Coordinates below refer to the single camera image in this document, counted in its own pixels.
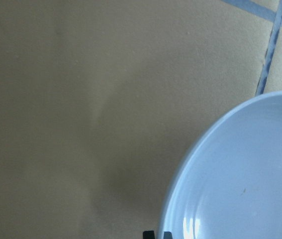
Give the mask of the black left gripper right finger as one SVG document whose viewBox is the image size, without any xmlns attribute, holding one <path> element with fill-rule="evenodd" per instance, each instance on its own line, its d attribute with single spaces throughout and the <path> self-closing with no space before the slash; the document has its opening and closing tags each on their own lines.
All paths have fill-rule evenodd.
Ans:
<svg viewBox="0 0 282 239">
<path fill-rule="evenodd" d="M 164 232 L 163 239 L 173 239 L 173 235 L 171 232 Z"/>
</svg>

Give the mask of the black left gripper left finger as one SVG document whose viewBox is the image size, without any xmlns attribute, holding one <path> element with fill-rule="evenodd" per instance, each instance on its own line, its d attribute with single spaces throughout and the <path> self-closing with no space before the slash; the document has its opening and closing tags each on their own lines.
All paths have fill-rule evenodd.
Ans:
<svg viewBox="0 0 282 239">
<path fill-rule="evenodd" d="M 144 231 L 142 233 L 142 239 L 155 239 L 154 231 Z"/>
</svg>

